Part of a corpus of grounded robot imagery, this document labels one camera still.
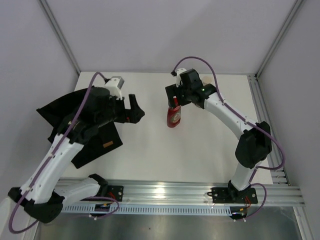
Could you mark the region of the red dish soap bottle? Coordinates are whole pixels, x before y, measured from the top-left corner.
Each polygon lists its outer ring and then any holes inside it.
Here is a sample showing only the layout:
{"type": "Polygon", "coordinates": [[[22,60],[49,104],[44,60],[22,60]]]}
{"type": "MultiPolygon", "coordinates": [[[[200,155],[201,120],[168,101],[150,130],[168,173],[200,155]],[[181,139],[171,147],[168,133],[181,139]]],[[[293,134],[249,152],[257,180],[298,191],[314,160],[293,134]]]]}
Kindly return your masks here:
{"type": "Polygon", "coordinates": [[[181,121],[181,106],[178,104],[177,97],[173,97],[175,107],[168,107],[167,111],[167,126],[175,128],[181,121]]]}

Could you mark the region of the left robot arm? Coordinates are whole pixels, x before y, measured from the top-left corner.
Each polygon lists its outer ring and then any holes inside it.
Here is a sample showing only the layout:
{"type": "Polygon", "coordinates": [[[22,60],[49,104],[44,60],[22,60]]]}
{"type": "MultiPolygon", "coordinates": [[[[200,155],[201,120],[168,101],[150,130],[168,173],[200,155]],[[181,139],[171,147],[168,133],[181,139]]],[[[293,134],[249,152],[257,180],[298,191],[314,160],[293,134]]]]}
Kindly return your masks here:
{"type": "Polygon", "coordinates": [[[58,188],[57,182],[68,165],[76,168],[121,146],[115,123],[138,123],[145,115],[136,96],[124,99],[105,87],[70,92],[39,108],[38,113],[52,126],[51,148],[35,173],[8,196],[38,222],[53,221],[64,207],[82,200],[111,201],[109,184],[93,173],[85,180],[58,188]]]}

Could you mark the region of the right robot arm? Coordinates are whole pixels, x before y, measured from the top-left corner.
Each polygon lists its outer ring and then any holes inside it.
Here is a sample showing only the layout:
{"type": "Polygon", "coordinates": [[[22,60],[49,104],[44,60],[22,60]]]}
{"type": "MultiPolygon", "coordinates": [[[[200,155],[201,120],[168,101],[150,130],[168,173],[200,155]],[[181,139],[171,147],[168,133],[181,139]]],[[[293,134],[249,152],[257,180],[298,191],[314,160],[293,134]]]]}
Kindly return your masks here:
{"type": "Polygon", "coordinates": [[[231,109],[217,87],[211,83],[203,84],[195,69],[179,68],[172,75],[176,82],[165,87],[170,107],[192,103],[216,116],[237,138],[235,158],[238,165],[228,182],[227,197],[233,202],[240,202],[249,191],[257,168],[272,151],[269,124],[263,121],[251,126],[249,119],[231,109]]]}

